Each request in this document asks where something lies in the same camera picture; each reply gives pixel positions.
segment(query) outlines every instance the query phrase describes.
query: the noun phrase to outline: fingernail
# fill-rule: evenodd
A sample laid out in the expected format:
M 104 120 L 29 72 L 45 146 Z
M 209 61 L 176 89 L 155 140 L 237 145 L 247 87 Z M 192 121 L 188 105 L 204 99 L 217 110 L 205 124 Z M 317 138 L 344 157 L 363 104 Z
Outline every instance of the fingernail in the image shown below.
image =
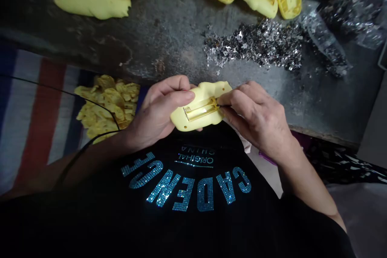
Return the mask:
M 194 92 L 186 92 L 185 93 L 185 98 L 187 100 L 191 100 L 191 99 L 195 98 L 195 93 Z

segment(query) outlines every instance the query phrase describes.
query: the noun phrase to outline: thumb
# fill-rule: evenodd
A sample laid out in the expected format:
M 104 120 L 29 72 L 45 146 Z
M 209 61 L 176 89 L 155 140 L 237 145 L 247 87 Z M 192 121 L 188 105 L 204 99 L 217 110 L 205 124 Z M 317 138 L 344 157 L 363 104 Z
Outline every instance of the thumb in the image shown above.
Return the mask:
M 183 107 L 191 103 L 195 98 L 195 93 L 191 91 L 175 91 L 160 98 L 154 104 L 154 109 L 160 116 L 168 116 L 172 114 L 177 107 Z

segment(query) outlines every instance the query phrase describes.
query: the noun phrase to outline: hand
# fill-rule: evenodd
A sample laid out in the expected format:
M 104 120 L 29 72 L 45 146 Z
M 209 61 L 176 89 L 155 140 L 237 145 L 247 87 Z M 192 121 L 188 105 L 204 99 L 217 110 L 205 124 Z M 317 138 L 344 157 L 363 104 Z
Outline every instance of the hand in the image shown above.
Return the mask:
M 170 119 L 171 113 L 195 98 L 195 93 L 189 89 L 188 77 L 184 75 L 176 75 L 151 86 L 140 111 L 125 130 L 125 139 L 132 151 L 149 147 L 172 132 L 175 125 Z
M 218 104 L 231 105 L 221 108 L 230 123 L 278 163 L 300 148 L 286 122 L 284 107 L 256 82 L 249 81 L 223 94 Z

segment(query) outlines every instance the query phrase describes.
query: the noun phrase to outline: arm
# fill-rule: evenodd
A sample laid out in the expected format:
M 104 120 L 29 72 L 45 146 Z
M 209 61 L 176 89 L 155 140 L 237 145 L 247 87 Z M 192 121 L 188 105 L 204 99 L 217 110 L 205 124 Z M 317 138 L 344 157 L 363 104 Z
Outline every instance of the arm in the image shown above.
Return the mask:
M 71 167 L 63 186 L 73 186 L 114 160 L 147 148 L 168 136 L 175 127 L 169 118 L 170 114 L 177 107 L 185 106 L 195 98 L 193 92 L 186 92 L 189 89 L 188 78 L 182 75 L 170 77 L 153 85 L 144 99 L 141 110 L 129 127 L 100 143 L 91 145 Z M 51 191 L 75 155 L 76 153 L 73 153 L 46 166 L 36 177 L 4 194 L 1 200 Z
M 222 108 L 227 119 L 243 137 L 277 162 L 295 196 L 346 231 L 333 198 L 291 134 L 280 103 L 259 84 L 249 81 L 222 95 L 218 104 L 232 106 Z

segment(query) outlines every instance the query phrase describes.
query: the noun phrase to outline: black shirt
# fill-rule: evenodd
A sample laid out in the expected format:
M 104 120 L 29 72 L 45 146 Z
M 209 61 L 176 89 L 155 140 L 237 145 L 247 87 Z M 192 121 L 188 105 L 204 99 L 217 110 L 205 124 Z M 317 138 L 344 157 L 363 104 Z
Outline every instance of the black shirt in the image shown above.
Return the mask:
M 354 257 L 336 222 L 277 198 L 224 122 L 174 131 L 70 190 L 1 209 L 6 247 L 29 254 Z

